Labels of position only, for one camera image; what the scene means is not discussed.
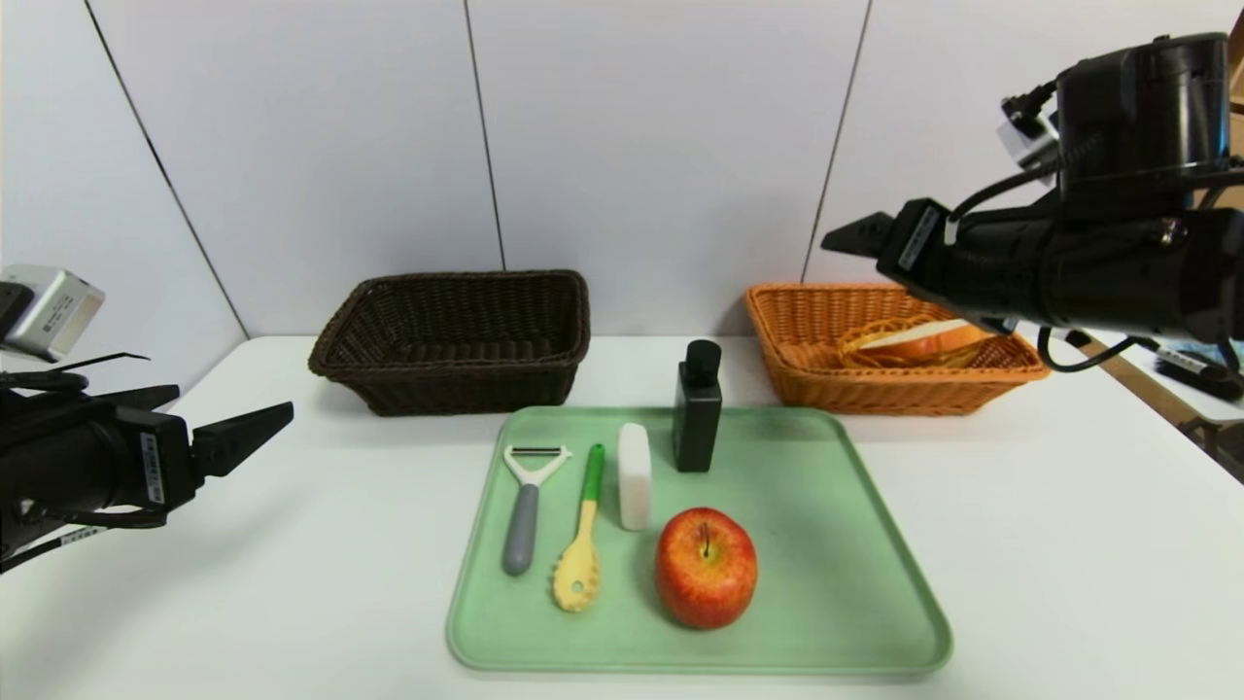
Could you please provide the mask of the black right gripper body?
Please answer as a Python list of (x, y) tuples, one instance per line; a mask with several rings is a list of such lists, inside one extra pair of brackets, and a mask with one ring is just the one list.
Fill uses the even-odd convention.
[(950, 244), (949, 216), (933, 199), (907, 201), (884, 236), (880, 274), (990, 333), (1011, 333), (1018, 322), (1056, 325), (1042, 282), (1054, 226), (1046, 209), (970, 213)]

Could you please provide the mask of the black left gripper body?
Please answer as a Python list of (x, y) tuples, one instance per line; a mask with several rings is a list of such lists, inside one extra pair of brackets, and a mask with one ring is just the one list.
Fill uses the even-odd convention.
[(111, 402), (46, 412), (2, 429), (2, 542), (159, 527), (202, 482), (183, 418)]

